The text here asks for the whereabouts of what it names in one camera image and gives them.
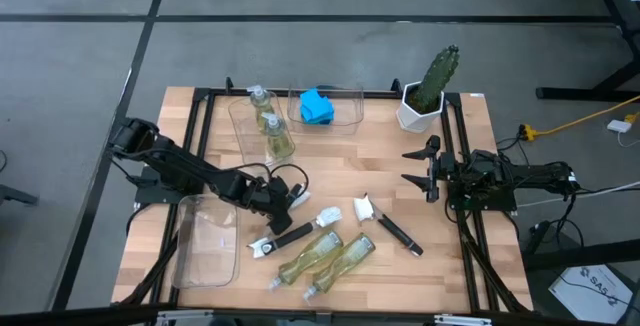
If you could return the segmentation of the white hexagonal plant pot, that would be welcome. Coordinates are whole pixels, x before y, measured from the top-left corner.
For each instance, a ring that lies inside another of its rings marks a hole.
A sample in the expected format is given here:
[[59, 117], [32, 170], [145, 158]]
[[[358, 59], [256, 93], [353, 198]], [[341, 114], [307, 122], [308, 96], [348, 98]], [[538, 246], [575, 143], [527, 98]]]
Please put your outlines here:
[[409, 93], [418, 85], [419, 82], [413, 82], [403, 86], [401, 103], [396, 110], [396, 118], [400, 127], [403, 130], [412, 133], [425, 132], [433, 122], [441, 116], [443, 108], [446, 106], [445, 94], [441, 92], [438, 98], [437, 107], [433, 112], [420, 114], [415, 111], [409, 106], [406, 99]]

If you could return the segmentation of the yellow dish soap bottle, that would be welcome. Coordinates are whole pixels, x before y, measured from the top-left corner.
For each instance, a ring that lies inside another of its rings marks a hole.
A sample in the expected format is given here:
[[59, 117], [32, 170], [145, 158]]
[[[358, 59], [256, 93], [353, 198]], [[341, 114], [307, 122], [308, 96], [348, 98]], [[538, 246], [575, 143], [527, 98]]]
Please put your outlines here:
[[255, 109], [256, 123], [258, 130], [264, 134], [267, 119], [263, 117], [264, 113], [273, 114], [274, 109], [271, 104], [271, 93], [260, 85], [254, 85], [247, 88], [251, 104]]
[[307, 244], [294, 259], [279, 266], [268, 289], [274, 291], [283, 285], [292, 285], [305, 270], [335, 256], [343, 246], [343, 240], [335, 231], [324, 232]]
[[358, 234], [326, 267], [313, 275], [312, 283], [304, 292], [303, 299], [309, 303], [317, 294], [326, 294], [342, 275], [362, 263], [375, 250], [376, 246], [369, 236], [364, 233]]
[[294, 152], [294, 144], [288, 136], [286, 123], [276, 114], [264, 113], [267, 119], [265, 134], [267, 137], [267, 150], [273, 160], [289, 157]]

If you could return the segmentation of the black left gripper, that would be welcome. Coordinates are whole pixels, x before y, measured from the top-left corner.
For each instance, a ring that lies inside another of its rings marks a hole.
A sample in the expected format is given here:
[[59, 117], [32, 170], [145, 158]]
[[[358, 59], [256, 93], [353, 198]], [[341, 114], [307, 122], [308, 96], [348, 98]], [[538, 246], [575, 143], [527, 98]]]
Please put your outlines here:
[[289, 215], [291, 204], [305, 192], [305, 183], [289, 185], [281, 176], [269, 180], [258, 177], [247, 184], [234, 205], [268, 217], [269, 229], [280, 235], [293, 223]]

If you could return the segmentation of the silver metal bracket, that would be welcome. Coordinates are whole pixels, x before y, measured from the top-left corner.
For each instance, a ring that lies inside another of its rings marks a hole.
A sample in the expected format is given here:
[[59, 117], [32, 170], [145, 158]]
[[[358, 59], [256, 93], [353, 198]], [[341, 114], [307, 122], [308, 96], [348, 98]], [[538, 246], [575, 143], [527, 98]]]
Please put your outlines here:
[[153, 326], [175, 326], [178, 321], [211, 319], [214, 311], [209, 309], [165, 310], [157, 314]]
[[438, 314], [433, 319], [434, 326], [493, 326], [492, 320], [453, 314]]

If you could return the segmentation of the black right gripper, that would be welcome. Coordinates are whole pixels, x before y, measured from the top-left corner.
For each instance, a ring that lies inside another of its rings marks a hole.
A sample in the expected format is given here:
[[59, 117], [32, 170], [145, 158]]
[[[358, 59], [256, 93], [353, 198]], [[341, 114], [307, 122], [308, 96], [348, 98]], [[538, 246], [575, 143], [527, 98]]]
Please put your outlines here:
[[417, 186], [422, 192], [426, 192], [426, 201], [428, 203], [435, 203], [439, 199], [437, 182], [449, 181], [456, 173], [457, 161], [454, 154], [444, 152], [437, 156], [440, 146], [441, 138], [437, 135], [431, 135], [422, 149], [407, 152], [402, 155], [402, 157], [406, 159], [421, 161], [429, 159], [428, 176], [401, 175], [403, 179]]

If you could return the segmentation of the clear plastic bin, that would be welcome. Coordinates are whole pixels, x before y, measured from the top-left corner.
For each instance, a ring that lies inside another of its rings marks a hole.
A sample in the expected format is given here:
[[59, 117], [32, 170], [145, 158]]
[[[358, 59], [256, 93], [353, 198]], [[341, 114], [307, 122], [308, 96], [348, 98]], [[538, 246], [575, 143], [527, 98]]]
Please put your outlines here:
[[[271, 104], [274, 109], [274, 114], [284, 120], [282, 111], [279, 105], [278, 97], [274, 92], [271, 92]], [[263, 163], [268, 167], [284, 163], [289, 159], [293, 153], [284, 159], [273, 160], [267, 150], [267, 137], [266, 134], [262, 134], [257, 127], [255, 109], [250, 102], [249, 95], [241, 97], [239, 100], [233, 101], [229, 106], [229, 115], [234, 127], [239, 148], [245, 163]], [[288, 136], [294, 144], [288, 127]]]
[[[329, 125], [310, 125], [303, 122], [300, 113], [300, 95], [312, 88], [316, 88], [319, 94], [328, 98], [333, 105], [334, 117]], [[352, 135], [364, 118], [364, 91], [362, 88], [344, 88], [335, 85], [290, 87], [287, 117], [290, 128], [296, 133], [326, 136]]]
[[179, 229], [171, 284], [177, 289], [229, 285], [239, 270], [238, 209], [213, 194], [179, 203]]

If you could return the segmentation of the black desk leg frame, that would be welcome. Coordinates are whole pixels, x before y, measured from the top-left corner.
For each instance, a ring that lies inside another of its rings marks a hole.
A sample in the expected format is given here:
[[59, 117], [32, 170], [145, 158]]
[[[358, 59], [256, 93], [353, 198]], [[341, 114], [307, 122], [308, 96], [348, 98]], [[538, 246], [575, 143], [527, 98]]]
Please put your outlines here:
[[538, 99], [566, 101], [623, 102], [640, 97], [640, 91], [620, 90], [625, 83], [640, 75], [640, 48], [634, 40], [634, 32], [627, 26], [614, 0], [602, 0], [613, 25], [632, 53], [632, 59], [592, 88], [539, 87], [535, 90]]

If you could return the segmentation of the white printed cardboard box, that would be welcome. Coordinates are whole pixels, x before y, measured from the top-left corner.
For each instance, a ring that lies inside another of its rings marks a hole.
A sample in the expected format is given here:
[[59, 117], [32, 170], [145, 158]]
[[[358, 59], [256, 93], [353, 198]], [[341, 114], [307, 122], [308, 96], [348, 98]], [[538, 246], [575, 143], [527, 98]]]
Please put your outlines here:
[[635, 293], [606, 265], [576, 266], [554, 272], [549, 293], [580, 321], [640, 326]]

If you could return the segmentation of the black power strip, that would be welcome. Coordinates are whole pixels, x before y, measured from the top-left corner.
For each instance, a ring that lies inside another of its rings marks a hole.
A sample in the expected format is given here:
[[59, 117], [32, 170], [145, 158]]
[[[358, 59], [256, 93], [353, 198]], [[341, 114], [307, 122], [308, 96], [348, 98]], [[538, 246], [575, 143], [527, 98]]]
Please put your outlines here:
[[523, 253], [525, 255], [534, 254], [542, 244], [544, 237], [549, 230], [551, 223], [547, 220], [535, 224], [529, 229], [530, 238], [526, 243]]

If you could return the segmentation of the black aluminium table frame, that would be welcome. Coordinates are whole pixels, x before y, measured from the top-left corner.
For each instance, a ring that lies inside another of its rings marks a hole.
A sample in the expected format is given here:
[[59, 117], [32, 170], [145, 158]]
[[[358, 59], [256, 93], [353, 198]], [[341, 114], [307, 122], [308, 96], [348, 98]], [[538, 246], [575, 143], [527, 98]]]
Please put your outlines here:
[[[206, 103], [214, 94], [206, 160], [216, 165], [235, 166], [242, 163], [239, 146], [232, 130], [228, 106], [242, 101], [245, 89], [167, 87], [158, 116], [159, 128], [169, 137], [184, 139], [193, 98], [196, 101], [195, 136], [199, 142]], [[336, 226], [346, 241], [358, 234], [352, 199], [365, 191], [373, 193], [373, 202], [389, 212], [391, 219], [408, 232], [424, 249], [421, 257], [411, 256], [381, 226], [363, 225], [363, 232], [375, 237], [377, 250], [350, 273], [338, 279], [327, 295], [319, 295], [308, 305], [302, 297], [316, 266], [307, 270], [291, 287], [271, 293], [267, 283], [280, 263], [292, 258], [309, 241], [275, 253], [273, 259], [252, 260], [244, 246], [236, 278], [224, 287], [193, 288], [180, 291], [178, 309], [213, 310], [213, 316], [311, 320], [322, 324], [355, 324], [364, 322], [426, 322], [434, 314], [456, 314], [471, 317], [463, 271], [461, 247], [456, 225], [442, 210], [446, 198], [440, 186], [441, 199], [427, 204], [423, 194], [401, 179], [401, 173], [419, 173], [418, 161], [401, 158], [401, 153], [424, 146], [427, 136], [402, 131], [395, 119], [400, 96], [393, 91], [364, 92], [364, 120], [355, 134], [296, 134], [296, 147], [302, 156], [295, 161], [309, 174], [311, 196], [299, 218], [290, 228], [304, 223], [302, 214], [335, 205], [346, 208], [344, 225]], [[156, 203], [132, 223], [125, 251], [113, 289], [112, 302], [129, 296], [137, 283], [157, 260], [168, 216], [168, 204]], [[496, 272], [517, 300], [533, 310], [523, 261], [517, 248], [515, 229], [499, 212], [483, 212], [491, 261]]]

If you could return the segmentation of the black stand foot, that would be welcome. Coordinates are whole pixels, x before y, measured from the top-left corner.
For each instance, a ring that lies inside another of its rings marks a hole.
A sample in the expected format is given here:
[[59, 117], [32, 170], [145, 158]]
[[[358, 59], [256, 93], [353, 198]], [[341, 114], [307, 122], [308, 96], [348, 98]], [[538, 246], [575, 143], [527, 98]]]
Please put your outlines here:
[[[0, 173], [7, 166], [7, 162], [6, 153], [0, 150]], [[4, 201], [17, 201], [25, 205], [35, 206], [38, 203], [38, 197], [0, 183], [0, 206]]]

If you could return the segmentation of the green cactus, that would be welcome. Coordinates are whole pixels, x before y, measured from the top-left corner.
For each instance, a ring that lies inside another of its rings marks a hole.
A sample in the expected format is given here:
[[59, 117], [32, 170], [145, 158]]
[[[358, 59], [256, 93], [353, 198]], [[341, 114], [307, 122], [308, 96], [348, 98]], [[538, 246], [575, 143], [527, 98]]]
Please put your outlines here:
[[407, 104], [414, 111], [427, 114], [439, 108], [441, 92], [454, 75], [459, 58], [457, 45], [450, 45], [436, 55], [421, 83], [408, 94]]

